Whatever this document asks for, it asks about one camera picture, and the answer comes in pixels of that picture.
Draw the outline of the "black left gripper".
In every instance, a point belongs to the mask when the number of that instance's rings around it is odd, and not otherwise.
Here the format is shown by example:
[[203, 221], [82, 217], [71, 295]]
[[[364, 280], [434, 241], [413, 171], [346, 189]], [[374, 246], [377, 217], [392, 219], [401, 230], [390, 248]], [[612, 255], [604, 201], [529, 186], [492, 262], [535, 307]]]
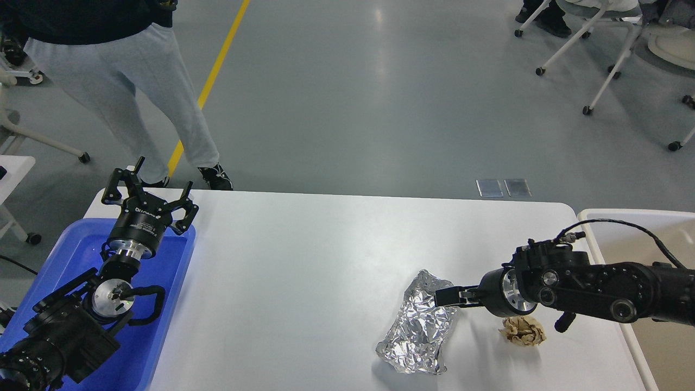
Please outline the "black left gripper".
[[[146, 197], [146, 192], [139, 179], [139, 171], [146, 158], [139, 157], [132, 170], [115, 168], [102, 195], [102, 204], [118, 205], [121, 213], [108, 238], [110, 250], [127, 248], [132, 243], [141, 251], [141, 259], [151, 259], [156, 255], [159, 245], [170, 227], [176, 235], [181, 236], [192, 226], [199, 207], [191, 198], [194, 182], [189, 181], [179, 199], [168, 202], [159, 197]], [[118, 190], [124, 185], [128, 197], [123, 198]], [[172, 213], [184, 210], [183, 218], [174, 220]]]

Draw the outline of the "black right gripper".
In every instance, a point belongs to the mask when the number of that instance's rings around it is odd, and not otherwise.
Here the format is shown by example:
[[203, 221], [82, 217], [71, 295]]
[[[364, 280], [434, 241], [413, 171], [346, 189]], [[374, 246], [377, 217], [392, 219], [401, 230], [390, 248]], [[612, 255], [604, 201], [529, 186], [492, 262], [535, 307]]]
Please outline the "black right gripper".
[[524, 299], [512, 268], [488, 272], [477, 286], [438, 289], [434, 297], [436, 307], [484, 307], [501, 318], [526, 316], [537, 308], [536, 302]]

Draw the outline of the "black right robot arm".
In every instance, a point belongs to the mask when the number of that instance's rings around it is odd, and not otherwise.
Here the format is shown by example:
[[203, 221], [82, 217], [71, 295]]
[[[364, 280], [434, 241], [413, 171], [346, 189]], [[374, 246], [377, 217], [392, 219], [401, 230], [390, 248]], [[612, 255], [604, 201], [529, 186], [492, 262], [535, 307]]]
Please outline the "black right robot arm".
[[575, 226], [555, 238], [516, 248], [509, 262], [486, 273], [474, 286], [454, 286], [434, 293], [435, 307], [484, 307], [497, 317], [526, 316], [537, 305], [561, 312], [554, 324], [565, 332], [581, 314], [621, 324], [641, 318], [693, 326], [693, 269], [688, 269], [663, 241], [643, 226], [622, 221], [652, 238], [667, 262], [591, 264], [573, 243], [586, 237]]

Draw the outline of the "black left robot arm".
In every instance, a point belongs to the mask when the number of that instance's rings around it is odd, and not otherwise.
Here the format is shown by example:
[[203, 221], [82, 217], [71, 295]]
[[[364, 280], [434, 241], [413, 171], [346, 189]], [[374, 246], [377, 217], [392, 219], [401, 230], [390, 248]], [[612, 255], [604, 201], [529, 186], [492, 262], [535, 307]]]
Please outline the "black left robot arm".
[[85, 380], [119, 349], [116, 339], [125, 326], [147, 326], [166, 304], [159, 285], [135, 287], [132, 280], [142, 260], [156, 255], [167, 229], [183, 235], [198, 213], [189, 193], [167, 201], [146, 191], [134, 169], [115, 168], [102, 203], [120, 213], [100, 251], [103, 264], [89, 269], [39, 300], [27, 336], [2, 353], [3, 390], [57, 390], [63, 379]]

